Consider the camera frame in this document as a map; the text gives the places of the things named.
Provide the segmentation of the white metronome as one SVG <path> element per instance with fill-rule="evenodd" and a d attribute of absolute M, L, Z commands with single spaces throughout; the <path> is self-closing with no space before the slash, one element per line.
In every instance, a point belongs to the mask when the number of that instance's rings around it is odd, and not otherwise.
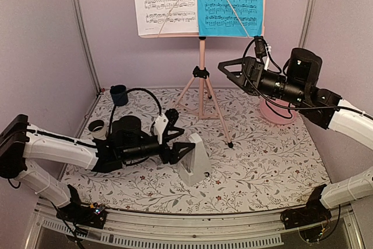
<path fill-rule="evenodd" d="M 210 177 L 212 165 L 199 134 L 191 134 L 188 141 L 195 147 L 177 163 L 177 170 L 180 179 L 190 187 Z"/>

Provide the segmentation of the pink music stand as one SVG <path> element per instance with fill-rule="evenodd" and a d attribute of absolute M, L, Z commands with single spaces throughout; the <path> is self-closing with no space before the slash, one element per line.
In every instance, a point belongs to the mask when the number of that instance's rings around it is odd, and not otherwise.
<path fill-rule="evenodd" d="M 196 110 L 192 110 L 191 112 L 195 114 L 198 118 L 200 119 L 216 119 L 218 118 L 221 122 L 221 125 L 223 127 L 223 134 L 226 137 L 227 143 L 229 147 L 232 147 L 233 143 L 230 138 L 230 135 L 228 133 L 228 129 L 225 123 L 225 120 L 223 118 L 223 115 L 220 111 L 220 107 L 215 104 L 215 113 L 212 114 L 207 114 L 205 113 L 204 109 L 204 101 L 205 99 L 210 99 L 213 100 L 214 103 L 217 103 L 217 98 L 214 93 L 210 78 L 209 78 L 209 73 L 206 69 L 205 66 L 205 51 L 206 51 L 206 38 L 199 35 L 199 28 L 198 28 L 198 36 L 196 36 L 199 40 L 199 65 L 195 67 L 192 73 L 192 78 L 188 82 L 188 84 L 184 87 L 182 93 L 179 95 L 179 98 L 177 101 L 174 103 L 175 106 L 181 106 L 181 101 L 185 95 L 185 93 L 191 88 L 192 84 L 194 81 L 199 82 L 199 105 Z"/>

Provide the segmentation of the blue sheet music page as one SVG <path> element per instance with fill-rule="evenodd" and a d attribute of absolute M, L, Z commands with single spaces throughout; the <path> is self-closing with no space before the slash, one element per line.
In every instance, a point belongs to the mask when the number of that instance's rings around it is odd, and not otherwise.
<path fill-rule="evenodd" d="M 199 35 L 255 37 L 264 33 L 265 0 L 198 0 Z"/>

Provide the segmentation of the white sheet music page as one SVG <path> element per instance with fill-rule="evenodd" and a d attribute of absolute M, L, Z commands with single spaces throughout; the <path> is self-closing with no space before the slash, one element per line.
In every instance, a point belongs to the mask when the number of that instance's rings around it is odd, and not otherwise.
<path fill-rule="evenodd" d="M 143 38 L 198 36 L 198 0 L 134 0 Z"/>

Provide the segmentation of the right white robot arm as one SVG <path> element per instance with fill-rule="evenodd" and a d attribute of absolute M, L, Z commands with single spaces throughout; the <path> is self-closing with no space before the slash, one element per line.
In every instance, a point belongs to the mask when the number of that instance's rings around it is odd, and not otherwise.
<path fill-rule="evenodd" d="M 303 48 L 294 48 L 286 63 L 286 74 L 265 68 L 264 53 L 255 58 L 221 62 L 218 69 L 251 96 L 261 96 L 272 103 L 285 101 L 286 110 L 298 111 L 313 124 L 341 133 L 372 148 L 372 117 L 354 107 L 340 95 L 317 87 L 322 59 Z"/>

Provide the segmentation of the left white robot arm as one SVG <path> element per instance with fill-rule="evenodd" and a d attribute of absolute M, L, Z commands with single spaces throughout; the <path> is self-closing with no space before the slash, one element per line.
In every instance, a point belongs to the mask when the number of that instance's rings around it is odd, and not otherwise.
<path fill-rule="evenodd" d="M 174 126 L 174 119 L 162 114 L 154 122 L 155 131 L 142 131 L 141 120 L 127 115 L 103 129 L 102 139 L 71 138 L 45 131 L 19 114 L 1 132 L 1 177 L 14 179 L 30 187 L 36 195 L 50 200 L 74 222 L 82 222 L 86 208 L 80 204 L 77 191 L 59 182 L 43 170 L 37 159 L 72 164 L 98 173 L 119 170 L 127 162 L 136 163 L 158 156 L 164 164 L 176 164 L 196 148 L 193 142 L 169 141 L 184 130 Z"/>

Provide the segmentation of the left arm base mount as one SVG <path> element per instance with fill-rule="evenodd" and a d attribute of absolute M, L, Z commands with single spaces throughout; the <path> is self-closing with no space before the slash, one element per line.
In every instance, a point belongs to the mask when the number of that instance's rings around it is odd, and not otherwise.
<path fill-rule="evenodd" d="M 104 204 L 95 202 L 91 205 L 84 205 L 79 199 L 71 198 L 66 206 L 57 208 L 56 217 L 74 225 L 103 229 L 107 211 Z"/>

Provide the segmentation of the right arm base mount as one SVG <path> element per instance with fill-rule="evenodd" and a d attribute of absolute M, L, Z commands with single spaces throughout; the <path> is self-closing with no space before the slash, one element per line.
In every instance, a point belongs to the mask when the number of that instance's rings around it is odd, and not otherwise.
<path fill-rule="evenodd" d="M 285 229 L 293 229 L 328 221 L 332 217 L 330 210 L 319 201 L 307 202 L 301 208 L 289 208 L 281 212 L 280 220 Z"/>

